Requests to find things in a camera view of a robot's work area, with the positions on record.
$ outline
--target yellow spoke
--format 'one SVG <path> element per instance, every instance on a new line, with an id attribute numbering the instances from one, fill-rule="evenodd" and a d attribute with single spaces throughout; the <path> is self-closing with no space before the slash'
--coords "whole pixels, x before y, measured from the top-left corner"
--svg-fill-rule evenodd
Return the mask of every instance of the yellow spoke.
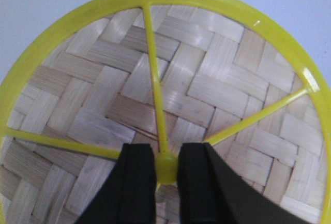
<path id="1" fill-rule="evenodd" d="M 78 142 L 67 141 L 63 139 L 51 138 L 51 137 L 38 135 L 31 132 L 15 130 L 11 128 L 7 128 L 5 130 L 5 135 L 12 136 L 18 139 L 32 141 L 37 144 L 47 145 L 53 148 L 60 148 L 72 152 L 86 153 L 105 158 L 117 159 L 120 154 L 120 151 L 114 151 L 107 148 L 97 147 L 94 145 L 81 144 Z"/>
<path id="2" fill-rule="evenodd" d="M 223 141 L 224 139 L 234 135 L 235 133 L 249 127 L 250 125 L 258 122 L 259 120 L 271 115 L 272 113 L 276 112 L 277 110 L 285 107 L 286 105 L 290 104 L 291 102 L 294 102 L 298 98 L 304 96 L 308 93 L 308 90 L 306 88 L 299 89 L 298 91 L 282 98 L 278 102 L 262 109 L 260 112 L 242 120 L 241 122 L 222 130 L 221 132 L 209 137 L 208 139 L 204 140 L 204 142 L 208 142 L 211 145 L 216 145 L 219 142 Z"/>
<path id="3" fill-rule="evenodd" d="M 156 45 L 153 33 L 153 24 L 151 17 L 151 7 L 146 4 L 143 6 L 147 45 L 149 53 L 149 65 L 151 67 L 151 78 L 153 87 L 153 97 L 156 112 L 156 125 L 159 137 L 160 152 L 165 153 L 169 151 L 167 141 L 167 129 L 163 111 L 162 90 L 160 84 L 160 77 L 158 72 L 157 58 L 156 58 Z"/>

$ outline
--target yellow plastic wheel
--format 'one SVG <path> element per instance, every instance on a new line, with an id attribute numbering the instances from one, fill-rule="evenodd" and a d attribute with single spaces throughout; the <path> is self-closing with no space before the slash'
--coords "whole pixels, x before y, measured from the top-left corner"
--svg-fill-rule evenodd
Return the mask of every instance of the yellow plastic wheel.
<path id="1" fill-rule="evenodd" d="M 0 87 L 0 223 L 73 222 L 124 142 L 154 148 L 158 221 L 176 223 L 180 145 L 209 142 L 267 198 L 327 224 L 329 120 L 312 60 L 248 5 L 94 0 L 44 31 Z"/>

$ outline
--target woven bamboo basket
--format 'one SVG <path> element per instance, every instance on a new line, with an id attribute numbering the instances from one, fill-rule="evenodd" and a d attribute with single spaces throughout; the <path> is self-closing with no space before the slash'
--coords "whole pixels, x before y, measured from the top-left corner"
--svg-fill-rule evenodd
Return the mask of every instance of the woven bamboo basket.
<path id="1" fill-rule="evenodd" d="M 325 83 L 267 17 L 236 0 L 206 1 L 96 0 L 22 55 L 2 86 L 6 223 L 74 223 L 123 143 L 177 155 L 203 141 L 277 205 L 330 220 Z M 176 184 L 161 184 L 156 199 L 157 223 L 179 223 Z"/>

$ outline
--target yellow rim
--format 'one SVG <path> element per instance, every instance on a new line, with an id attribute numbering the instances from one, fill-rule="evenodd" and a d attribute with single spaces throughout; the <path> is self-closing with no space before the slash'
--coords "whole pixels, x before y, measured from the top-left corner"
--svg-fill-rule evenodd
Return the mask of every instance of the yellow rim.
<path id="1" fill-rule="evenodd" d="M 15 131 L 8 128 L 6 125 L 18 95 L 24 85 L 28 82 L 33 72 L 60 43 L 84 26 L 109 14 L 138 7 L 142 8 L 145 14 L 160 151 L 167 152 L 168 144 L 165 129 L 166 125 L 164 122 L 162 95 L 158 77 L 152 21 L 150 17 L 150 6 L 159 4 L 189 5 L 220 13 L 247 26 L 265 40 L 270 42 L 293 66 L 303 82 L 304 87 L 298 92 L 290 95 L 288 99 L 283 99 L 281 102 L 276 103 L 269 109 L 259 112 L 250 120 L 246 119 L 230 131 L 232 133 L 237 132 L 250 125 L 250 123 L 256 122 L 266 115 L 276 111 L 278 108 L 286 106 L 289 102 L 297 99 L 298 97 L 309 94 L 321 121 L 323 136 L 326 142 L 328 163 L 331 162 L 331 91 L 329 90 L 321 73 L 318 71 L 316 65 L 313 63 L 308 54 L 284 29 L 264 14 L 238 0 L 94 0 L 68 13 L 44 31 L 24 51 L 0 86 L 0 96 L 2 97 L 0 102 L 1 140 L 3 136 L 15 136 L 41 143 L 41 140 L 43 140 L 42 136 L 34 136 L 30 133 Z M 228 137 L 230 133 L 219 133 L 218 135 L 218 137 L 213 137 L 213 140 L 206 140 L 205 142 L 217 143 L 223 140 L 226 136 Z M 62 142 L 61 146 L 56 145 L 59 141 Z M 46 138 L 43 143 L 61 148 L 67 148 L 72 151 L 86 152 L 89 154 L 96 154 L 110 158 L 116 158 L 118 156 L 117 151 L 110 151 L 107 149 L 98 150 L 94 146 L 84 147 L 81 144 L 72 145 L 71 142 L 66 144 L 63 140 Z M 320 222 L 321 224 L 331 222 L 330 173 L 331 169 L 328 167 L 327 186 L 324 208 Z M 0 222 L 5 223 L 2 207 L 0 210 Z"/>

